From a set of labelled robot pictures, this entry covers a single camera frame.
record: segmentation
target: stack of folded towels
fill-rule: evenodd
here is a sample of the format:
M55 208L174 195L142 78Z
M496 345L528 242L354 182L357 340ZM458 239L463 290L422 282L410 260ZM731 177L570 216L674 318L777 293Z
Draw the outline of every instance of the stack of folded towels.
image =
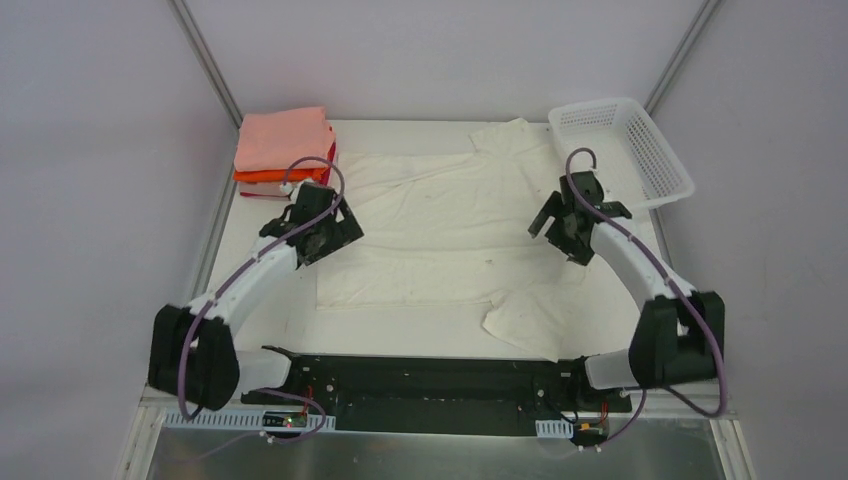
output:
M246 197L283 197L280 186L292 163L308 156L333 161L336 134L326 108L309 107L271 114L248 114L239 129L233 179ZM329 168L305 161L289 174L289 182L312 179L327 184Z

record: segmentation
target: white cable clip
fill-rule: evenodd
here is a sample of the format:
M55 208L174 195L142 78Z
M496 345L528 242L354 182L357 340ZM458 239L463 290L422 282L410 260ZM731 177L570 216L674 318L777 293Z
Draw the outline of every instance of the white cable clip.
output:
M304 183L315 183L315 181L314 181L314 180L312 180L311 178L306 178L306 179L304 179L304 180L301 180L300 182L297 182L297 184L295 184L294 186L292 186L292 191L291 191L291 193L289 194L289 200L290 200L290 201L292 201L292 202L297 202L297 196L300 194L300 187L301 187Z
M294 185L291 182L280 184L280 193L291 198L292 192L294 192Z

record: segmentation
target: white plastic basket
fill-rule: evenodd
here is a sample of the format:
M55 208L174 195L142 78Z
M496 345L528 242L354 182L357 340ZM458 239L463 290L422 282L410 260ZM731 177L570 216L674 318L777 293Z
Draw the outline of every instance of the white plastic basket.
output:
M659 128L631 98L566 105L551 110L548 120L560 157L565 160L579 147L593 149L601 184L630 210L656 208L695 192ZM581 161L580 167L587 164Z

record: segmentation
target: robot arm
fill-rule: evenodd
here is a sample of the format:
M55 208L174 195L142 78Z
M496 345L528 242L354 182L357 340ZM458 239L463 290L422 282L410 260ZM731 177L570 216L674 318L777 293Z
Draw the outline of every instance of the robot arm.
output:
M621 203L603 201L603 189L594 173L575 173L572 179L589 203L627 230L636 229L630 212ZM585 266L595 254L600 255L641 308L630 347L586 358L575 372L582 377L577 380L587 383L591 390L608 390L667 387L715 378L715 363L704 333L656 267L625 234L601 222L577 202L565 176L560 178L560 187L562 193L551 194L530 226L530 234L538 235L553 217L545 233L548 241L580 265ZM661 261L660 264L699 310L723 349L721 298L713 292L698 292L667 265ZM684 327L685 333L678 333L679 326Z
M234 396L262 387L279 387L291 361L273 347L236 351L233 338L253 309L270 290L298 268L308 266L363 236L344 199L337 214L329 215L285 242L280 237L330 208L332 188L304 183L294 204L268 222L248 252L246 261L224 282L185 307L164 306L156 315L148 368L150 386L177 394L182 346L195 317L208 308L197 329L186 364L186 399L211 410L224 407Z

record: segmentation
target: gray wall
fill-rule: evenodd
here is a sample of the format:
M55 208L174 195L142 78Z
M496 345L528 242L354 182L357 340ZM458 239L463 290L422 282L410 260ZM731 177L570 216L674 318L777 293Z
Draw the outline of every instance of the gray wall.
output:
M698 186L662 212L672 259L727 303L766 479L848 472L846 25L840 0L730 0L656 115Z
M235 129L166 2L0 10L0 478L108 478Z
M646 101L702 0L190 0L244 112L547 119Z

